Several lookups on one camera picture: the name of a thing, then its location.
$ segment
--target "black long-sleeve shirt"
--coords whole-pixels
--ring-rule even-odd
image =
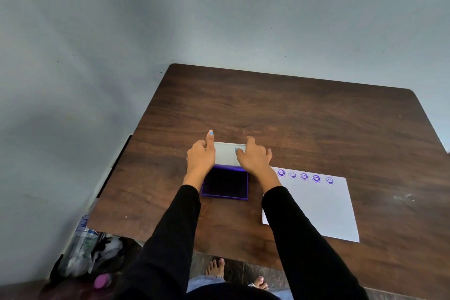
[[[267,291],[231,283],[186,293],[200,207],[197,190],[183,185],[138,259],[122,273],[115,299],[278,299]],[[288,189],[279,186],[267,191],[262,208],[294,299],[368,299],[357,278],[310,223]]]

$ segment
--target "light blue jeans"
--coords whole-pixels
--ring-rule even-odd
[[[189,280],[187,292],[193,291],[194,289],[199,288],[201,286],[213,285],[215,283],[223,283],[223,282],[225,282],[225,280],[223,280],[221,277],[200,275],[197,277],[193,277],[192,279]],[[292,297],[291,290],[289,288],[274,288],[269,289],[268,292],[279,297],[281,300],[294,300],[294,298]]]

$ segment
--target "purple ink pad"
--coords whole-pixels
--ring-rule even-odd
[[[201,195],[248,200],[248,172],[240,166],[214,165],[203,181]]]

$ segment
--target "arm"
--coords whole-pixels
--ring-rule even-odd
[[[262,207],[295,299],[368,299],[344,261],[319,234],[269,166],[272,152],[247,137],[241,166],[261,184]]]
[[[216,159],[212,131],[188,151],[183,186],[145,242],[134,263],[122,273],[115,299],[182,299],[186,294],[200,214],[199,190]]]

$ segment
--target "person's left hand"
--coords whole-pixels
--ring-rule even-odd
[[[206,142],[205,140],[198,140],[192,145],[186,160],[188,161],[188,170],[184,177],[183,185],[191,185],[200,192],[203,180],[216,162],[216,149],[214,147],[212,129],[206,135]]]

